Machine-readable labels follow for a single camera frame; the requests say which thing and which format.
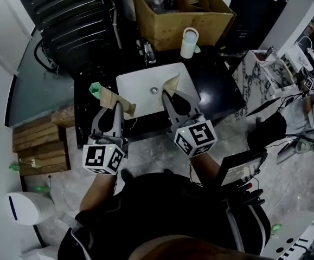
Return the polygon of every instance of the green cloth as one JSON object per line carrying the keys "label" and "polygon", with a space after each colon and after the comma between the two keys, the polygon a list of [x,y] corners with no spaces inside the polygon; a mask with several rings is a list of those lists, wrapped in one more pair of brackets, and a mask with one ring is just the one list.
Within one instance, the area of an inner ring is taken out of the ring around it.
{"label": "green cloth", "polygon": [[100,100],[101,96],[101,84],[99,82],[92,83],[89,87],[89,91],[96,99]]}

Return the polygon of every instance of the sink drain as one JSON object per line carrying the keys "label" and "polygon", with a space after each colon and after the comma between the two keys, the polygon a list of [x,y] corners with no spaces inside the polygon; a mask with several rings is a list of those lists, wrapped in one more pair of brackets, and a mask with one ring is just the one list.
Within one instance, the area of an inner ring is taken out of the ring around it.
{"label": "sink drain", "polygon": [[159,93],[159,89],[156,88],[156,87],[153,87],[153,88],[150,89],[150,93],[153,94],[153,95],[154,94],[158,94]]}

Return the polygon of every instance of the door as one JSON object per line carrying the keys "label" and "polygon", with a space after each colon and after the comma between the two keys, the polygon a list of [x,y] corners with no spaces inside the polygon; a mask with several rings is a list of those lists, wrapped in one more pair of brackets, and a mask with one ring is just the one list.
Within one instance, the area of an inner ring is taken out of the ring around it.
{"label": "door", "polygon": [[5,0],[0,0],[0,55],[18,70],[29,39],[18,26]]}

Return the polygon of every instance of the black countertop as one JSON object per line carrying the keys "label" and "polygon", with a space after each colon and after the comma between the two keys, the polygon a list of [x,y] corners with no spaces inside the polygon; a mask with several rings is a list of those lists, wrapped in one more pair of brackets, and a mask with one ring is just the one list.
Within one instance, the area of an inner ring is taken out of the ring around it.
{"label": "black countertop", "polygon": [[[139,56],[134,42],[135,40],[130,42],[130,49],[123,50],[117,58],[107,60],[107,64],[93,65],[75,79],[74,102],[78,148],[87,143],[92,120],[101,109],[100,101],[89,92],[89,86],[99,81],[104,87],[118,93],[116,77],[120,74],[183,62],[199,93],[201,101],[198,106],[206,119],[216,123],[245,105],[231,72],[225,67],[223,60],[216,56],[214,47],[201,47],[201,52],[188,60],[180,56],[179,49],[157,52],[155,53],[157,62],[146,66],[144,57]],[[137,121],[136,119],[125,121],[123,136],[130,142],[142,140],[167,132],[170,125],[168,115],[163,111],[139,117]]]}

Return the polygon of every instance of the marble floor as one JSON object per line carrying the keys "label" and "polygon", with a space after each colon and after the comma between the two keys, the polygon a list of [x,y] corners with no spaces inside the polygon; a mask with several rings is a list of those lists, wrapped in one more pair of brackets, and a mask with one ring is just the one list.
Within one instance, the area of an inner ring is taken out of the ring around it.
{"label": "marble floor", "polygon": [[[279,101],[270,105],[264,111],[243,118],[239,121],[229,116],[215,126],[219,141],[209,154],[221,164],[224,157],[247,150],[246,132],[255,124],[257,116],[267,118],[279,106]],[[58,214],[66,212],[75,217],[79,212],[81,199],[94,180],[94,175],[81,167],[82,151],[77,149],[75,128],[67,129],[67,140],[71,170],[52,174],[53,199]],[[314,153],[294,155],[280,165],[276,165],[277,153],[285,144],[282,141],[273,143],[268,148],[268,157],[261,167],[261,173],[256,176],[260,188],[264,190],[261,199],[265,199],[262,208],[269,217],[271,224],[276,224],[291,211],[314,211]],[[134,142],[129,146],[129,158],[124,159],[122,168],[128,168],[134,176],[144,173],[161,172],[165,168],[174,173],[189,177],[189,160],[174,146],[167,135]],[[194,171],[193,181],[198,181]],[[34,186],[49,185],[47,175],[26,177],[30,189]],[[258,187],[256,180],[251,181],[253,189]],[[116,193],[124,186],[118,177]],[[59,245],[68,226],[57,216],[38,225],[41,236],[46,244]]]}

